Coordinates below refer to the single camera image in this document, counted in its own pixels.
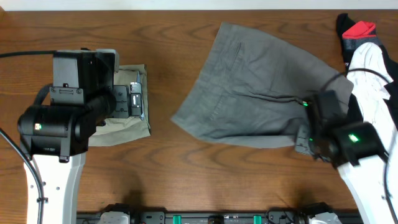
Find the grey shorts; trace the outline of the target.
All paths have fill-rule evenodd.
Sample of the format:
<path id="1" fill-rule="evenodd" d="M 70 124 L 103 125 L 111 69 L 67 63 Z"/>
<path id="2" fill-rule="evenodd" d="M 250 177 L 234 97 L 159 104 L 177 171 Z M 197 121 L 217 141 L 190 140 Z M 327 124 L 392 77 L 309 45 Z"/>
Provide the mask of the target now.
<path id="1" fill-rule="evenodd" d="M 347 109 L 353 84 L 334 68 L 273 35 L 224 22 L 172 121 L 202 141 L 293 146 L 308 124 L 300 100 L 322 88 L 334 90 Z"/>

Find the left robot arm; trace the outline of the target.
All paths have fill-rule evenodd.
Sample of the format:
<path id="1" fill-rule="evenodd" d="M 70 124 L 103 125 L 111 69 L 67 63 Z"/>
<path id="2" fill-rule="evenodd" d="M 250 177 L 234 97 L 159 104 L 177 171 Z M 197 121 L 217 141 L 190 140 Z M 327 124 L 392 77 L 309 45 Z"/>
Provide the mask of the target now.
<path id="1" fill-rule="evenodd" d="M 143 118 L 144 72 L 119 72 L 113 49 L 53 52 L 53 82 L 18 120 L 28 223 L 75 223 L 89 139 L 111 118 Z"/>

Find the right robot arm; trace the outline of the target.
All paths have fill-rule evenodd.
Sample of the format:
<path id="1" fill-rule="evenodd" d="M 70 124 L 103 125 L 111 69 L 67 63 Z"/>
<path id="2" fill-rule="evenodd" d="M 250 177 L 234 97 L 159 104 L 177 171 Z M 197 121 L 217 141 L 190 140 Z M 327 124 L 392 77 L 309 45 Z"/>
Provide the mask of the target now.
<path id="1" fill-rule="evenodd" d="M 357 97 L 344 111 L 333 90 L 302 100 L 308 124 L 299 127 L 295 150 L 329 162 L 349 188 L 363 223 L 397 223 L 388 186 L 392 154 L 363 118 Z"/>

